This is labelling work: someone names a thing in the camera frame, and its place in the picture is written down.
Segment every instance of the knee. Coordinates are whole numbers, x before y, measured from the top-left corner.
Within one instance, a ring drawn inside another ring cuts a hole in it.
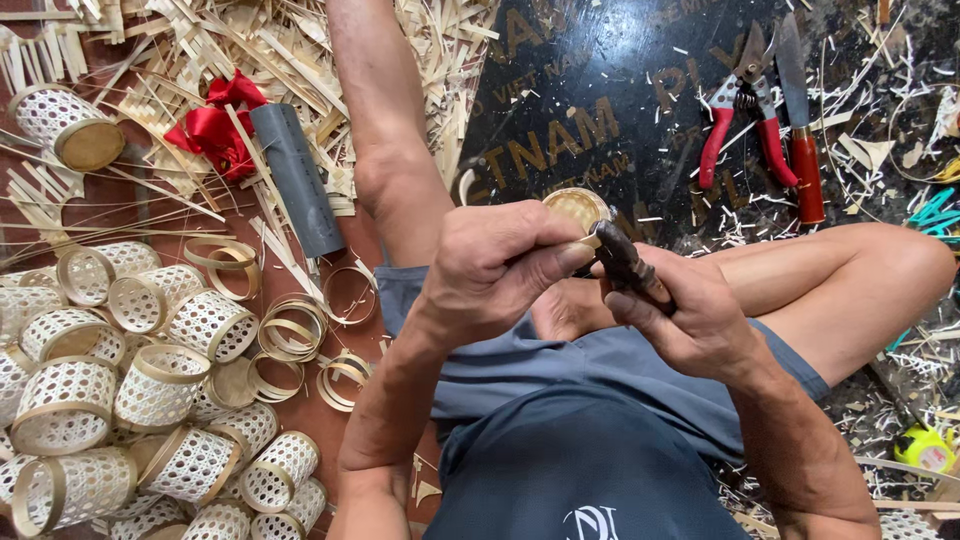
[[[882,258],[904,282],[942,296],[953,284],[957,263],[949,246],[937,238],[885,223],[859,224],[858,243]]]

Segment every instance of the man's hand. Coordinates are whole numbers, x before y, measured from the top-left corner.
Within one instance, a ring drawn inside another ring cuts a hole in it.
[[[769,353],[758,354],[766,349],[763,334],[747,323],[716,264],[646,244],[635,246],[640,258],[656,267],[677,312],[667,317],[631,291],[610,292],[604,304],[618,323],[643,333],[670,367],[736,387],[763,371],[757,370],[759,362],[773,361]],[[593,274],[602,277],[603,265],[595,264]]]
[[[539,201],[455,209],[407,323],[447,350],[497,337],[547,287],[590,262],[592,248],[569,243],[583,235]]]

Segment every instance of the knife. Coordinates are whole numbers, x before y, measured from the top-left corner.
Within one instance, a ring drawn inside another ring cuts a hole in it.
[[[780,88],[790,119],[790,164],[797,175],[797,206],[800,223],[812,225],[826,219],[824,194],[820,187],[820,164],[817,163],[817,144],[810,131],[810,105],[806,98],[804,49],[800,44],[797,19],[793,13],[783,18],[780,26],[780,44],[777,47],[777,70]]]

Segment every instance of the red ribbon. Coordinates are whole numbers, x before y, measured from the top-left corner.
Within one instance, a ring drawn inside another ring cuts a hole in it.
[[[183,118],[186,129],[178,123],[163,138],[187,152],[204,154],[213,163],[213,168],[227,180],[237,181],[251,174],[256,167],[224,106],[229,103],[236,109],[245,103],[247,110],[238,110],[237,118],[247,135],[253,135],[250,110],[266,104],[267,100],[253,82],[237,69],[232,81],[217,79],[210,84],[206,103],[215,109],[204,107],[191,110]]]

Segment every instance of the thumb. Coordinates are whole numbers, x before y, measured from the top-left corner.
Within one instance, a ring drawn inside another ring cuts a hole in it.
[[[686,337],[662,311],[636,297],[614,291],[604,297],[603,303],[616,322],[639,330],[661,356],[671,343],[680,343]]]
[[[593,248],[580,242],[539,249],[514,263],[500,279],[506,294],[533,304],[550,285],[568,278],[593,259]]]

